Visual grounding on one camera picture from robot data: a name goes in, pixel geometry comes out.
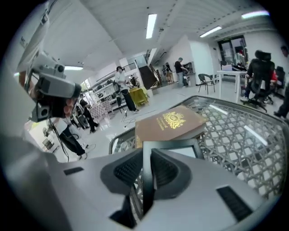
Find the white ceiling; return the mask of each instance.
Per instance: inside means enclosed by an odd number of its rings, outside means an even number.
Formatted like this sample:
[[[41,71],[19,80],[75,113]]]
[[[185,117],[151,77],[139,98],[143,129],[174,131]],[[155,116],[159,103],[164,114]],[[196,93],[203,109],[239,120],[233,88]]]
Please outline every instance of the white ceiling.
[[[58,0],[45,49],[65,65],[84,62],[85,69],[97,72],[150,48],[162,54],[184,34],[199,37],[218,25],[223,29],[208,38],[272,29],[268,17],[241,20],[255,9],[261,7],[251,0]],[[145,39],[148,14],[158,14],[151,39]]]

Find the table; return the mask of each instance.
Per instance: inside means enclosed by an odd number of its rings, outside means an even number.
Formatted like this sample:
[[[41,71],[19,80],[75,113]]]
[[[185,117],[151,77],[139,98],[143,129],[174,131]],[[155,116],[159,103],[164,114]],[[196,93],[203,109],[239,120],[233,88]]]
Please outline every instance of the table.
[[[236,103],[238,103],[239,95],[240,95],[240,76],[247,74],[246,71],[225,71],[225,70],[218,70],[217,73],[219,74],[219,99],[222,97],[222,77],[224,74],[234,75],[236,76],[235,81],[235,93],[236,95]]]
[[[103,118],[103,116],[107,116],[109,111],[113,113],[112,106],[109,100],[99,103],[89,109],[91,116],[93,118],[96,118],[98,122]]]
[[[192,96],[175,106],[181,104],[208,119],[204,134],[197,139],[205,160],[221,165],[264,199],[281,193],[289,153],[289,142],[286,142],[289,127],[284,121],[210,97]],[[132,128],[110,142],[109,154],[134,147],[135,128]],[[141,174],[134,191],[139,201],[142,200]]]

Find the floor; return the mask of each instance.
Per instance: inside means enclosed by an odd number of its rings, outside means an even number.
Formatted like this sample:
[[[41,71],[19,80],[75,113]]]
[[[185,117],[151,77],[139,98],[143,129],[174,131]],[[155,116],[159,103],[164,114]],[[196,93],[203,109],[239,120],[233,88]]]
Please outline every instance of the floor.
[[[235,102],[236,93],[234,92],[234,86],[234,83],[223,82],[221,99]],[[89,148],[87,149],[88,158],[108,155],[110,141],[115,136],[134,127],[135,121],[160,113],[194,95],[219,98],[219,84],[216,84],[215,92],[213,86],[209,87],[209,95],[207,95],[204,86],[201,87],[200,92],[198,91],[199,87],[172,89],[149,98],[149,105],[139,108],[140,112],[138,114],[131,113],[124,118],[124,113],[120,113],[120,111],[115,111],[114,115],[110,113],[110,118],[104,118],[100,121],[100,126],[94,134],[89,134],[88,129],[81,129],[80,132],[82,134],[82,139],[89,145]],[[283,102],[281,99],[276,97],[273,98],[273,101],[273,105],[266,106],[268,114],[270,115],[272,115],[274,111],[278,110],[279,106]],[[70,152],[68,149],[66,150],[69,154],[70,161],[76,161],[76,154]],[[54,153],[59,162],[67,162],[67,157],[64,155],[61,148],[58,148]]]

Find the fluorescent light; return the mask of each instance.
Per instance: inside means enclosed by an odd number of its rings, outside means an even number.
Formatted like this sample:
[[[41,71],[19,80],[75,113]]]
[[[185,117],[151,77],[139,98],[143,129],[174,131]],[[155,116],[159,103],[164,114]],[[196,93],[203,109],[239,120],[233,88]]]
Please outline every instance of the fluorescent light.
[[[64,70],[82,70],[83,67],[65,66]]]
[[[270,16],[269,12],[266,10],[259,10],[259,11],[253,11],[247,14],[242,14],[242,18],[246,19],[246,18],[253,18],[253,17],[258,17],[258,16]]]
[[[255,131],[253,131],[251,128],[249,128],[247,125],[244,126],[246,130],[251,132],[258,140],[260,140],[265,146],[268,145],[267,141],[265,141],[261,136],[259,136]]]
[[[224,113],[225,115],[228,114],[226,111],[224,111],[224,110],[222,110],[221,108],[218,108],[218,107],[216,107],[216,106],[214,106],[214,105],[211,105],[211,104],[210,104],[209,106],[212,107],[212,108],[214,108],[214,109],[216,109],[217,111],[220,111],[220,112]]]
[[[150,14],[149,15],[148,26],[146,29],[146,38],[151,38],[153,36],[154,24],[155,24],[156,19],[157,19],[156,14]]]
[[[201,37],[201,38],[206,37],[207,35],[209,35],[209,34],[211,34],[211,33],[214,33],[214,32],[216,32],[216,31],[218,31],[218,30],[220,30],[220,29],[222,29],[222,28],[221,28],[220,26],[217,26],[217,27],[209,30],[208,32],[200,35],[200,37]]]

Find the doorway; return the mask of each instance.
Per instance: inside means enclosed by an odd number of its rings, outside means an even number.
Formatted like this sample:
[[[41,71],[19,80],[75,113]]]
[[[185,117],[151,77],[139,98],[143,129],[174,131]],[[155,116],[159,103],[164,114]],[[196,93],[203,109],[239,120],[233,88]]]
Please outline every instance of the doorway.
[[[243,35],[238,37],[226,38],[218,42],[222,61],[228,65],[237,65],[238,63],[246,65],[248,54],[246,42]]]

